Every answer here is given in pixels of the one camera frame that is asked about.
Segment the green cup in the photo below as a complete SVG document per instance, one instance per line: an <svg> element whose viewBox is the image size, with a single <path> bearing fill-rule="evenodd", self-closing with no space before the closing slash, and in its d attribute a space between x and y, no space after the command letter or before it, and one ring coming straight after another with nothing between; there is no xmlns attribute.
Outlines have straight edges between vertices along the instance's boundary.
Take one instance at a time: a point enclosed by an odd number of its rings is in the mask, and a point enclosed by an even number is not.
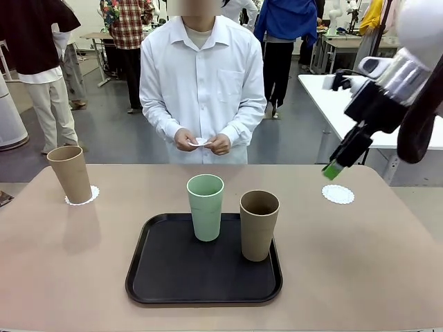
<svg viewBox="0 0 443 332"><path fill-rule="evenodd" d="M195 236L200 241L215 240L220 234L224 182L218 176L197 175L186 185Z"/></svg>

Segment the blue jacket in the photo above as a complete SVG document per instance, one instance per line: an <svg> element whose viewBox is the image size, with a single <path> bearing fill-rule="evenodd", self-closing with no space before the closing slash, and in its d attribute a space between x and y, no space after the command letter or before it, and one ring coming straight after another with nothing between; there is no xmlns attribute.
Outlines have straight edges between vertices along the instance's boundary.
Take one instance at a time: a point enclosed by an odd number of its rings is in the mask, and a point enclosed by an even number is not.
<svg viewBox="0 0 443 332"><path fill-rule="evenodd" d="M279 39L308 36L317 40L317 6L314 0L264 0L254 35L263 42L264 33Z"/></svg>

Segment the green object in gripper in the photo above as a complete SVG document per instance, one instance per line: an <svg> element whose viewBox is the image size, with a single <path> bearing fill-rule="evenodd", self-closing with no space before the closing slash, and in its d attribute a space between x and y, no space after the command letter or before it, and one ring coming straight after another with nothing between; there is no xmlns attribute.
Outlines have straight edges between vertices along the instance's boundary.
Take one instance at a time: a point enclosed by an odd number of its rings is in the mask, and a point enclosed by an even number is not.
<svg viewBox="0 0 443 332"><path fill-rule="evenodd" d="M326 165L321 172L324 176L332 181L341 173L342 170L343 167L337 164L337 162L334 160L330 164Z"/></svg>

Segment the shirt collar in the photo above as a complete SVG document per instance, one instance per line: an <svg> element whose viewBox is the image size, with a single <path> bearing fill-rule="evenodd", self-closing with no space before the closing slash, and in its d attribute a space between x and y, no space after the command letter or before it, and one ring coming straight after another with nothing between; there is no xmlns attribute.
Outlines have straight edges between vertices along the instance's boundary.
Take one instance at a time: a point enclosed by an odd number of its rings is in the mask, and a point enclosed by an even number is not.
<svg viewBox="0 0 443 332"><path fill-rule="evenodd" d="M188 37L188 34L186 33L181 17L175 17L172 20L173 21L171 24L173 24L173 26L170 34L170 43L173 44L175 42L184 42L186 45L188 45L188 43L192 43ZM215 17L213 32L202 49L211 48L216 43L227 46L230 45L228 29L220 16Z"/></svg>

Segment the black pants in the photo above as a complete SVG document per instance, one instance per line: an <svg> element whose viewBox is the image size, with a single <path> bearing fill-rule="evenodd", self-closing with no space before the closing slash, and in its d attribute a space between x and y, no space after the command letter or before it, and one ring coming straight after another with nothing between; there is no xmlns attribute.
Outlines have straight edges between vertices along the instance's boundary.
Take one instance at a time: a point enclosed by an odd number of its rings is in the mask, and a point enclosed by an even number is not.
<svg viewBox="0 0 443 332"><path fill-rule="evenodd" d="M264 95L272 105L283 105L291 70L293 43L266 43L264 50Z"/></svg>
<svg viewBox="0 0 443 332"><path fill-rule="evenodd" d="M309 66L311 64L312 51L314 49L314 46L307 47L307 36L304 36L302 40L303 43L300 47L300 60L298 60L298 63Z"/></svg>
<svg viewBox="0 0 443 332"><path fill-rule="evenodd" d="M129 101L132 109L141 109L140 91L140 49L120 50L123 59L123 67L126 72L127 88L129 91Z"/></svg>

